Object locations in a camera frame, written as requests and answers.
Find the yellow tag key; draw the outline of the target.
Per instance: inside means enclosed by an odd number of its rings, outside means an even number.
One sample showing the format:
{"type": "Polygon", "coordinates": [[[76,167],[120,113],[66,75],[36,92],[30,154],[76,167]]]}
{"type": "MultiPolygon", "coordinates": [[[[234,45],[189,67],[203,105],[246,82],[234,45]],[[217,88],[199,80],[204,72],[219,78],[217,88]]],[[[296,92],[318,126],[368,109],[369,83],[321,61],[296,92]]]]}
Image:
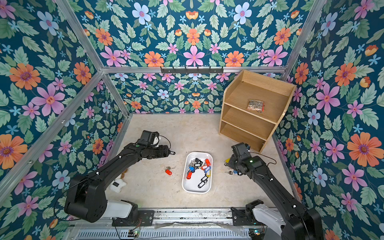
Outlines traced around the yellow tag key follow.
{"type": "Polygon", "coordinates": [[[225,165],[225,166],[228,166],[230,160],[231,160],[230,158],[226,159],[225,162],[224,162],[224,165],[225,165]]]}

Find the red tag key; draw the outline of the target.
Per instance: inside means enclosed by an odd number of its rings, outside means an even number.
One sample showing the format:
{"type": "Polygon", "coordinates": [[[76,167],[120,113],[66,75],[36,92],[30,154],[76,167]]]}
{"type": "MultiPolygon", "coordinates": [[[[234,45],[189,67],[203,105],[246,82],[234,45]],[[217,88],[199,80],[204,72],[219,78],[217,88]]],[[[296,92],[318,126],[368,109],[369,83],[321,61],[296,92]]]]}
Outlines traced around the red tag key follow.
{"type": "Polygon", "coordinates": [[[171,168],[170,168],[170,167],[166,167],[165,172],[166,172],[166,174],[168,174],[169,176],[171,176],[171,175],[173,174],[172,171],[171,171],[171,168]]]}

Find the white plastic storage box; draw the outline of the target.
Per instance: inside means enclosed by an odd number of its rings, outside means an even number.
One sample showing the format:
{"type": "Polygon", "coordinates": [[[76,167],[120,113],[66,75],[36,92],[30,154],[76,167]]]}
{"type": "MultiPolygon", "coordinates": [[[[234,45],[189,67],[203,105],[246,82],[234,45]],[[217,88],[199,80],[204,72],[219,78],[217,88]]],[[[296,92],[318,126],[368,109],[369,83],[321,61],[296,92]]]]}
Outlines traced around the white plastic storage box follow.
{"type": "Polygon", "coordinates": [[[212,187],[213,162],[213,157],[209,153],[189,153],[183,172],[183,190],[191,194],[208,193],[212,187]]]}

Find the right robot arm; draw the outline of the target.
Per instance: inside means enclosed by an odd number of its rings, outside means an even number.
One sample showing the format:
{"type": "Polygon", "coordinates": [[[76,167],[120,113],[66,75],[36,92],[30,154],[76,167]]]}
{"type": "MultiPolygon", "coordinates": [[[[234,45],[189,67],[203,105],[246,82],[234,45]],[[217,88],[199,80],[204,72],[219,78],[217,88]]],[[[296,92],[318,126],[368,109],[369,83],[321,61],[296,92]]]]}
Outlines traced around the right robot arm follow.
{"type": "Polygon", "coordinates": [[[271,210],[261,200],[248,203],[242,213],[249,224],[263,224],[282,240],[324,239],[322,217],[318,211],[305,207],[294,198],[275,178],[268,164],[251,155],[249,145],[236,144],[232,151],[227,166],[261,187],[277,208],[277,211],[271,210]]]}

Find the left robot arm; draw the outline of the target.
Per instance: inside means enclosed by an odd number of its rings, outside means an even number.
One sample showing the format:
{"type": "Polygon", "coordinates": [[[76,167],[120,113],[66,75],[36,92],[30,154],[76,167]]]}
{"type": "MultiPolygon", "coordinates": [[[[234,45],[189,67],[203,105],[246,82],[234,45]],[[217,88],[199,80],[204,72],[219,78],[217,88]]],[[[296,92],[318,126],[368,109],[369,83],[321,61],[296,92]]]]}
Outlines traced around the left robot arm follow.
{"type": "Polygon", "coordinates": [[[99,169],[87,174],[77,175],[70,181],[64,206],[66,214],[95,223],[102,218],[127,219],[133,216],[134,203],[129,201],[109,201],[106,190],[132,165],[142,159],[161,159],[176,153],[171,145],[160,145],[158,132],[143,131],[134,143],[127,144],[123,150],[99,169]]]}

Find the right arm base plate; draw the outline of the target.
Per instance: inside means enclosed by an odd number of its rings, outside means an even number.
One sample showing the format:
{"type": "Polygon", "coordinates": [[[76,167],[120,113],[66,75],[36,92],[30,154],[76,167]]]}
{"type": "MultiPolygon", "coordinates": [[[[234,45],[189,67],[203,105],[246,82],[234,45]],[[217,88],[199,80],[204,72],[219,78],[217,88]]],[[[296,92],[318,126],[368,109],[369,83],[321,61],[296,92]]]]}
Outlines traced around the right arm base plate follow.
{"type": "Polygon", "coordinates": [[[231,207],[231,213],[234,226],[266,226],[252,217],[247,209],[231,207]]]}

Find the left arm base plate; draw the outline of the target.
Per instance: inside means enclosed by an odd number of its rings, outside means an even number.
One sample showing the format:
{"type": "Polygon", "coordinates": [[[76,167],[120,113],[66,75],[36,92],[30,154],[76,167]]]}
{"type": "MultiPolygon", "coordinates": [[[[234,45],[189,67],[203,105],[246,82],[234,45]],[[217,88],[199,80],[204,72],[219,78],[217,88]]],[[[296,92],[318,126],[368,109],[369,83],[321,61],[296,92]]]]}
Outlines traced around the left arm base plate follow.
{"type": "Polygon", "coordinates": [[[154,220],[155,211],[153,210],[134,210],[127,218],[113,219],[113,227],[141,227],[151,226],[154,220]]]}

